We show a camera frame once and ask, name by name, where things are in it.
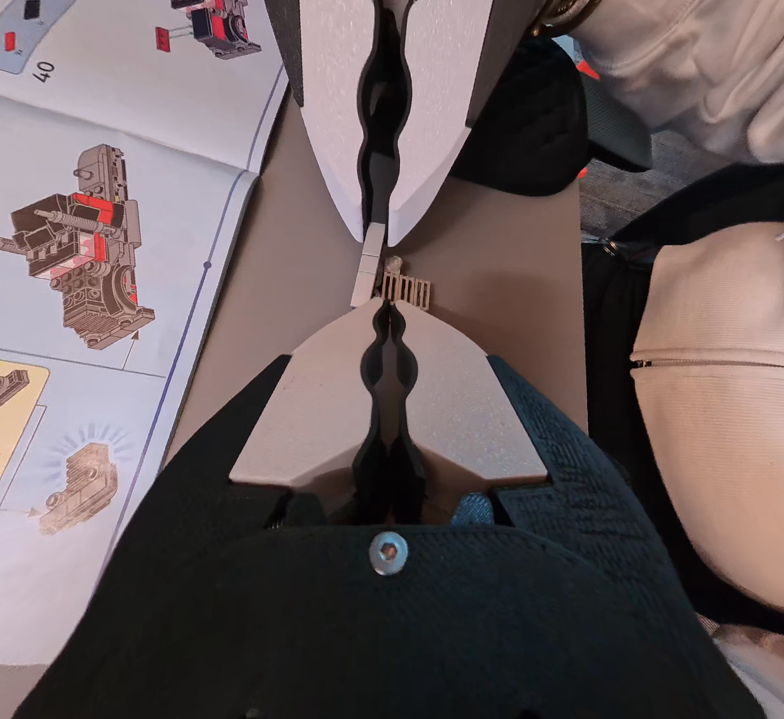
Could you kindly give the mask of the person's cream hoodie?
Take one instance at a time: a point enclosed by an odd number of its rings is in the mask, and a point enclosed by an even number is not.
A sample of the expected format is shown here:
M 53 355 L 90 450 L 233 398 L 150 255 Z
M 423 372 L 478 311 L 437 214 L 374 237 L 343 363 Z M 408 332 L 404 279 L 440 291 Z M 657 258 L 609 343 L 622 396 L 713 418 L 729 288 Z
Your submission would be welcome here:
M 717 648 L 782 717 L 782 223 L 663 247 L 630 359 L 675 531 Z

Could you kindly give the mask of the long grey lego brick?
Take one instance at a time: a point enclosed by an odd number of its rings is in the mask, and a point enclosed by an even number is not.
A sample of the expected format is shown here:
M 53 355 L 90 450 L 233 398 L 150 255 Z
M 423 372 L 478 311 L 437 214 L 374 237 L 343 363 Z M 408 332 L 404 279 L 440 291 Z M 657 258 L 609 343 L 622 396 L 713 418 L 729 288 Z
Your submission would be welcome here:
M 387 227 L 385 224 L 372 222 L 368 225 L 354 291 L 350 299 L 351 309 L 364 305 L 374 296 L 376 277 L 381 263 L 386 233 Z

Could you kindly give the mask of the orange plastic object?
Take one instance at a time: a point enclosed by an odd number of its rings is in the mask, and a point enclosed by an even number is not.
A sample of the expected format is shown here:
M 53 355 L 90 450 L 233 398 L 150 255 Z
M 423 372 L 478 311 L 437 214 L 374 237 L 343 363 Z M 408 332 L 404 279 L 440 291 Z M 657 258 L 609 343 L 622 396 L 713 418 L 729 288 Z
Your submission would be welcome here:
M 580 59 L 578 62 L 575 61 L 575 65 L 577 67 L 577 70 L 580 71 L 582 74 L 594 80 L 600 80 L 600 77 L 597 74 L 597 72 L 589 65 L 589 63 L 584 58 Z M 584 167 L 582 171 L 579 173 L 579 175 L 577 176 L 577 179 L 578 180 L 583 179 L 586 176 L 586 174 L 587 174 L 587 167 Z

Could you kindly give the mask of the person's right forearm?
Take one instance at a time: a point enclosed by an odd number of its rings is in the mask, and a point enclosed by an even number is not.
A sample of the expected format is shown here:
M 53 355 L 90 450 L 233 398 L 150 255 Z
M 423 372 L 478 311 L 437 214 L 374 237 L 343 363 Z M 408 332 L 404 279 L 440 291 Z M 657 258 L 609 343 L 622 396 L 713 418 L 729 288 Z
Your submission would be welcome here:
M 572 35 L 649 129 L 782 163 L 783 0 L 602 0 Z

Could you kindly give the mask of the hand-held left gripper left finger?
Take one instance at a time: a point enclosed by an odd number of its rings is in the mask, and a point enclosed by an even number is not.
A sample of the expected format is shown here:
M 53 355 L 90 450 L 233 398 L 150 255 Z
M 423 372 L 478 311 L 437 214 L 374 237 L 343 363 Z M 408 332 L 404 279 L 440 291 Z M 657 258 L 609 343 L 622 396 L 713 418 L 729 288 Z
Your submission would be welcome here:
M 373 505 L 387 461 L 374 387 L 388 326 L 389 302 L 375 298 L 296 348 L 230 480 L 312 493 L 328 516 Z

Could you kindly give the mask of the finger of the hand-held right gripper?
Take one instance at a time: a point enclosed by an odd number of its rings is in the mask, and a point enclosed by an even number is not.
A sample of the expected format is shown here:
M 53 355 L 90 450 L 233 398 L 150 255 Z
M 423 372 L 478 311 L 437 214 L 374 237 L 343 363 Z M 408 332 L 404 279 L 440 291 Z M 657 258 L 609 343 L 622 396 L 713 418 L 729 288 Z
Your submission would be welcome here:
M 400 243 L 433 203 L 469 135 L 467 114 L 493 0 L 415 0 L 405 20 L 408 115 L 397 139 L 387 244 Z
M 328 192 L 356 241 L 365 235 L 360 86 L 376 39 L 374 0 L 299 0 L 301 115 Z

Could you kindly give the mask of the black quilted office chair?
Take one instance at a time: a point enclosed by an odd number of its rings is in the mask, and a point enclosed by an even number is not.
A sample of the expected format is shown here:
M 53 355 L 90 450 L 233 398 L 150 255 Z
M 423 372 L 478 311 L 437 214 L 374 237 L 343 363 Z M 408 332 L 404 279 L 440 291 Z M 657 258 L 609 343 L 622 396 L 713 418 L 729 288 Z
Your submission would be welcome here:
M 590 159 L 579 71 L 554 41 L 532 38 L 515 49 L 449 173 L 508 194 L 549 196 Z

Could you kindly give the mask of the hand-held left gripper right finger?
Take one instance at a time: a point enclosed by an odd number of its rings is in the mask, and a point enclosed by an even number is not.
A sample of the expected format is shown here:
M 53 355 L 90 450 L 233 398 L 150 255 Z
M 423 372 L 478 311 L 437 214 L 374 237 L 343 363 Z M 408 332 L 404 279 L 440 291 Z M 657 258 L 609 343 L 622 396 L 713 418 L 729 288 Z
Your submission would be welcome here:
M 408 518 L 448 520 L 468 494 L 548 481 L 485 351 L 404 301 L 391 307 L 390 336 L 404 391 L 395 446 L 412 482 Z

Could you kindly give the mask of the grey grille lego assembly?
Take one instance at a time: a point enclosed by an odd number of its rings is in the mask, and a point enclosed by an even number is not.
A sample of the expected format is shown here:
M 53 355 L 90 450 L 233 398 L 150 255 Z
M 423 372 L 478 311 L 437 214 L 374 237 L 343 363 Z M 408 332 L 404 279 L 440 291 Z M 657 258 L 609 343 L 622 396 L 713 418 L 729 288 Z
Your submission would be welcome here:
M 390 302 L 403 301 L 429 311 L 432 294 L 430 281 L 408 275 L 402 257 L 387 256 L 379 267 L 374 295 Z

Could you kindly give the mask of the lego instruction booklet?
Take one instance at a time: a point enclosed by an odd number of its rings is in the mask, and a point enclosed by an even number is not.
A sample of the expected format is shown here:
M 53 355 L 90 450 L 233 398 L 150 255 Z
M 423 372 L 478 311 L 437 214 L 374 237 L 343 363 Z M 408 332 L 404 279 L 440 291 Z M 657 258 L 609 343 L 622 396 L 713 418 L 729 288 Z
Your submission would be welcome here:
M 2 665 L 162 467 L 286 86 L 263 0 L 2 0 Z

